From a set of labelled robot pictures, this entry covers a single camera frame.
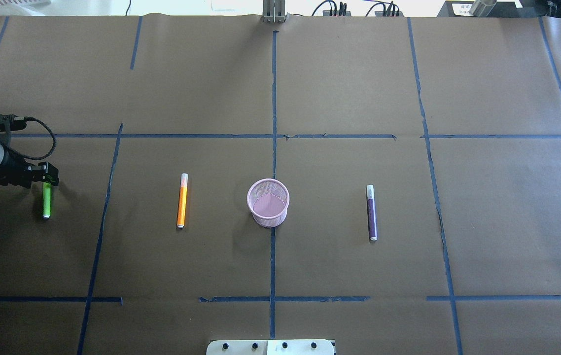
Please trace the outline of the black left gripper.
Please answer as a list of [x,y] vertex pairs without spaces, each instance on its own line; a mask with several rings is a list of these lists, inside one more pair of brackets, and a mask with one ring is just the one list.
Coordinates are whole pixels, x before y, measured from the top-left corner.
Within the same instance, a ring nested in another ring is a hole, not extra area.
[[50,162],[40,162],[26,168],[26,174],[32,182],[45,182],[51,186],[59,186],[59,171]]

